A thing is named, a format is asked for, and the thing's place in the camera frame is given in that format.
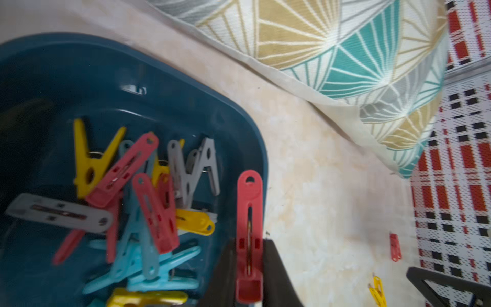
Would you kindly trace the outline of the yellow clothespin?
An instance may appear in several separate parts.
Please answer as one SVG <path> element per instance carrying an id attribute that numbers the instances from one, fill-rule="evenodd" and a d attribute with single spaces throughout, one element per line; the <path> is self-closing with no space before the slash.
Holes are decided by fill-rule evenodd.
<path id="1" fill-rule="evenodd" d="M 152 160 L 150 178 L 152 179 L 153 187 L 157 188 L 160 183 L 169 184 L 171 179 L 170 167 L 160 164 L 157 151 L 153 152 L 150 158 Z"/>
<path id="2" fill-rule="evenodd" d="M 196 209 L 177 209 L 176 222 L 179 235 L 192 233 L 207 237 L 216 229 L 217 214 Z"/>
<path id="3" fill-rule="evenodd" d="M 75 179 L 77 197 L 85 199 L 93 188 L 102 180 L 111 162 L 116 156 L 118 147 L 123 141 L 127 129 L 119 128 L 105 152 L 99 158 L 90 156 L 85 125 L 82 119 L 74 120 L 74 153 Z"/>
<path id="4" fill-rule="evenodd" d="M 182 291 L 131 292 L 124 288 L 116 288 L 106 306 L 174 306 L 186 303 L 188 298 L 189 296 Z"/>
<path id="5" fill-rule="evenodd" d="M 376 305 L 378 307 L 387 307 L 382 280 L 378 276 L 373 275 L 373 282 L 368 285 L 368 288 Z"/>

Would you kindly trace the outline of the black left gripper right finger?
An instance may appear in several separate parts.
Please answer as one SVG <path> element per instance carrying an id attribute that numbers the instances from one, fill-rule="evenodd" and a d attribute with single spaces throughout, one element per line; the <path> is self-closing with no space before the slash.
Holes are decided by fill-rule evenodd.
<path id="1" fill-rule="evenodd" d="M 273 240 L 263 241 L 264 307 L 303 307 Z"/>

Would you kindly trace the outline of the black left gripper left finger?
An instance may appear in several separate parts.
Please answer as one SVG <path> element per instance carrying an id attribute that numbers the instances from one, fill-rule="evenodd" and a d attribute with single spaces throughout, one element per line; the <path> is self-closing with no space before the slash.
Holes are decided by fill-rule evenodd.
<path id="1" fill-rule="evenodd" d="M 208 288 L 197 306 L 233 307 L 235 306 L 235 286 L 237 275 L 237 254 L 235 239 L 229 240 L 222 251 L 221 258 L 214 269 Z"/>

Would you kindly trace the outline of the dark teal storage box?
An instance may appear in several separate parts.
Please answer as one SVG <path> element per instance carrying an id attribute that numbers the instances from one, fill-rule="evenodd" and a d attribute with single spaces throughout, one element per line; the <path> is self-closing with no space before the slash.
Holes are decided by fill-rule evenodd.
<path id="1" fill-rule="evenodd" d="M 224 246 L 235 237 L 240 174 L 254 170 L 267 183 L 259 128 L 238 104 L 173 67 L 122 43 L 75 33 L 1 43 L 1 306 L 88 306 L 96 298 L 106 301 L 126 284 L 84 295 L 86 283 L 109 272 L 104 252 L 81 243 L 55 266 L 51 260 L 70 230 L 4 214 L 21 193 L 79 201 L 77 118 L 84 122 L 92 158 L 104 153 L 121 127 L 127 129 L 123 140 L 133 142 L 153 132 L 161 161 L 172 139 L 185 140 L 185 159 L 204 138 L 214 140 L 221 194 L 212 195 L 203 173 L 193 208 L 216 213 L 216 231 L 208 237 L 180 236 L 174 253 L 193 246 L 202 251 L 171 271 L 199 281 L 197 289 L 184 290 L 189 295 L 185 306 L 195 306 Z M 88 235 L 103 239 L 105 246 L 105 235 Z"/>

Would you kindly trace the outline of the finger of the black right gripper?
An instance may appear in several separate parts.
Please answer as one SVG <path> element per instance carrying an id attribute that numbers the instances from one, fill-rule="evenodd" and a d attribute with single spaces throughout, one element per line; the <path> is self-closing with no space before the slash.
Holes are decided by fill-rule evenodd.
<path id="1" fill-rule="evenodd" d="M 409 267 L 406 277 L 432 306 L 449 306 L 449 304 L 433 290 L 428 284 L 429 281 L 461 292 L 470 292 L 473 296 L 468 306 L 490 306 L 490 287 L 487 285 L 418 267 Z"/>

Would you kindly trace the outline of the teal clothespin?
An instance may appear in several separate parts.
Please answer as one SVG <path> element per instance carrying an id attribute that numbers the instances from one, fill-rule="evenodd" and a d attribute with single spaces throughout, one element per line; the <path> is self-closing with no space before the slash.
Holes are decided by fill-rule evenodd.
<path id="1" fill-rule="evenodd" d="M 110 272 L 88 282 L 83 287 L 83 294 L 94 293 L 112 284 L 119 283 L 125 278 L 143 270 L 138 235 L 133 234 L 130 236 L 132 232 L 137 231 L 135 226 L 136 217 L 138 217 L 137 214 L 135 211 L 129 216 Z"/>
<path id="2" fill-rule="evenodd" d="M 122 143 L 119 145 L 119 155 L 122 157 L 126 152 L 133 146 L 134 142 L 129 141 L 129 140 L 124 140 Z M 157 154 L 154 152 L 148 160 L 145 162 L 145 164 L 140 167 L 140 169 L 136 172 L 136 174 L 139 173 L 145 173 L 147 174 L 150 178 L 152 178 L 152 173 L 153 173 L 153 167 L 157 159 Z M 150 233 L 150 229 L 148 227 L 147 222 L 145 221 L 145 218 L 143 216 L 143 213 L 141 211 L 140 204 L 138 202 L 138 198 L 135 195 L 135 192 L 133 191 L 132 185 L 130 182 L 125 186 L 124 188 L 124 208 L 125 212 L 128 214 L 132 214 L 133 212 L 137 212 L 136 219 L 136 232 L 132 232 L 130 234 L 137 234 L 138 239 L 139 239 L 139 246 L 140 246 L 140 252 L 141 252 L 141 259 L 142 259 L 142 264 L 143 264 L 143 276 L 145 277 L 146 280 L 154 280 L 158 276 L 159 273 L 159 254 L 156 250 L 155 244 L 153 243 L 153 239 Z"/>
<path id="3" fill-rule="evenodd" d="M 128 278 L 126 289 L 131 292 L 197 289 L 199 287 L 198 280 L 174 276 L 171 271 L 198 256 L 201 251 L 201 247 L 193 246 L 176 254 L 161 255 L 159 258 L 159 273 L 155 279 L 147 280 L 143 273 L 138 273 Z"/>

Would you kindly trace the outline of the grey clothespin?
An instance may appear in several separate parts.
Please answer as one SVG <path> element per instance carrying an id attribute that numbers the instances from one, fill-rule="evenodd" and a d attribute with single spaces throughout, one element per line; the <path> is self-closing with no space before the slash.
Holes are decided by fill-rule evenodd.
<path id="1" fill-rule="evenodd" d="M 114 221 L 112 213 L 102 209 L 29 193 L 16 197 L 5 214 L 22 220 L 95 234 L 109 230 Z"/>
<path id="2" fill-rule="evenodd" d="M 211 192 L 214 196 L 219 196 L 221 189 L 219 185 L 219 174 L 216 159 L 215 142 L 211 138 L 204 138 L 201 147 L 188 155 L 193 163 L 188 162 L 186 166 L 192 165 L 189 181 L 186 185 L 187 199 L 184 208 L 192 206 L 194 192 L 198 186 L 203 170 L 207 170 Z"/>
<path id="3" fill-rule="evenodd" d="M 181 207 L 185 207 L 189 193 L 187 191 L 188 174 L 185 169 L 184 156 L 180 143 L 177 140 L 171 140 L 167 145 L 168 162 L 171 175 L 173 177 L 174 190 L 176 198 L 181 199 Z"/>

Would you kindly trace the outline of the yellow clothespin front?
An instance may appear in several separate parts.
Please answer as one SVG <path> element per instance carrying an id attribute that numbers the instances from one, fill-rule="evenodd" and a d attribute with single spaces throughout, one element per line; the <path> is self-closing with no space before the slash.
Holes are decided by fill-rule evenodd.
<path id="1" fill-rule="evenodd" d="M 196 209 L 177 209 L 176 222 L 179 235 L 192 233 L 207 237 L 216 229 L 217 214 Z"/>

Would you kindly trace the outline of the red clothespin front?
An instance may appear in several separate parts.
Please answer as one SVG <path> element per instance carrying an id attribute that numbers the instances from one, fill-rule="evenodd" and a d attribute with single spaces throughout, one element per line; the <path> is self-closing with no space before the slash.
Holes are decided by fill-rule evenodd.
<path id="1" fill-rule="evenodd" d="M 86 197 L 86 201 L 95 208 L 104 209 L 108 207 L 111 200 L 118 195 L 131 177 L 157 150 L 158 144 L 159 139 L 154 133 L 143 134 L 105 174 Z"/>

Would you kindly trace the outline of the patterned teal gold pillow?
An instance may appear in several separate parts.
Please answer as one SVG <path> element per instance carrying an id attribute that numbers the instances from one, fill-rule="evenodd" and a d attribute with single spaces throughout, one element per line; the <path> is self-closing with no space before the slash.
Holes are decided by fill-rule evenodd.
<path id="1" fill-rule="evenodd" d="M 442 101 L 443 1 L 152 1 L 409 178 Z"/>

